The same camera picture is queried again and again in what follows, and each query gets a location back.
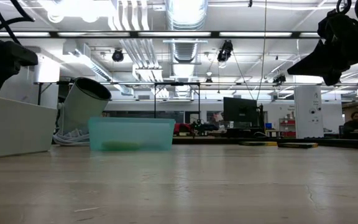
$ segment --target wooden table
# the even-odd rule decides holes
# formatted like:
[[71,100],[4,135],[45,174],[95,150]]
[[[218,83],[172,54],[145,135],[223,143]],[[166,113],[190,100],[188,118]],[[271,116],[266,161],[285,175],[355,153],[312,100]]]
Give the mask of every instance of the wooden table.
[[61,147],[1,158],[2,223],[358,223],[358,151]]

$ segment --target teal plastic container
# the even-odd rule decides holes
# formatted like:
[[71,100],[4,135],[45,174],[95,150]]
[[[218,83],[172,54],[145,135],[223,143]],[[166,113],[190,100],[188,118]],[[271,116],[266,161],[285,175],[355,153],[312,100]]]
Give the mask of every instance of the teal plastic container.
[[167,151],[172,147],[174,119],[91,118],[92,151]]

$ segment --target computer monitor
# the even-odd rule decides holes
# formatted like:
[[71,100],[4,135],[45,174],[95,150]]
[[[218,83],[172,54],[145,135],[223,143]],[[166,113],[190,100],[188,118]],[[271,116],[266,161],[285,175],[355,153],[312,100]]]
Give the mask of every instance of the computer monitor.
[[251,123],[253,127],[259,125],[256,100],[224,97],[223,110],[225,121]]

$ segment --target ceiling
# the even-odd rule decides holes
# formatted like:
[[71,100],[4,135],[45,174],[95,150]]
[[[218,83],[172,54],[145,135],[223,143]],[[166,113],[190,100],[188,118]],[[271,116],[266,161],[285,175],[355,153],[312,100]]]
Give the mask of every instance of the ceiling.
[[[309,31],[316,32],[318,22],[322,20],[328,11],[336,5],[336,0],[253,0],[253,6],[247,7],[249,1],[241,0],[210,0],[208,12],[203,30],[218,31]],[[42,5],[34,0],[21,1],[26,12],[36,19],[36,22],[21,22],[13,24],[13,30],[24,31],[90,31],[110,30],[108,18],[103,14],[96,22],[88,23],[80,17],[65,17],[59,23],[49,21],[47,11]],[[148,22],[151,30],[167,30],[167,18],[164,0],[148,0]],[[311,10],[311,7],[321,6],[324,9]],[[6,19],[17,17],[19,14],[9,1],[0,1],[0,10]],[[353,10],[349,15],[356,18]],[[225,68],[218,69],[216,53],[223,44],[224,39],[206,39],[208,43],[201,44],[198,49],[197,63],[195,66],[194,81],[204,82],[207,72],[212,72],[213,82],[247,82],[258,83],[272,82],[272,78],[279,73],[285,74],[293,62],[299,57],[304,57],[313,51],[318,39],[233,39],[234,54],[228,60]],[[54,54],[61,60],[64,76],[87,76],[95,77],[88,67],[70,60],[68,55],[63,55],[62,44],[64,39],[21,39],[23,45],[38,45],[39,47]],[[92,57],[97,60],[106,70],[110,71],[114,78],[123,82],[133,82],[132,61],[125,54],[124,61],[113,62],[111,55],[115,48],[122,48],[119,39],[77,39],[80,43],[87,43],[92,50]],[[153,45],[157,54],[158,62],[162,66],[163,78],[169,80],[172,77],[172,58],[168,44],[163,39],[154,39]],[[358,65],[352,67],[346,73],[358,71]],[[287,74],[287,81],[293,82],[293,77]],[[358,75],[348,78],[346,83],[358,83]],[[219,86],[229,89],[232,86]],[[239,89],[247,89],[246,86],[236,86]],[[263,86],[262,89],[273,89],[271,86]],[[356,86],[347,87],[347,91],[356,90]]]

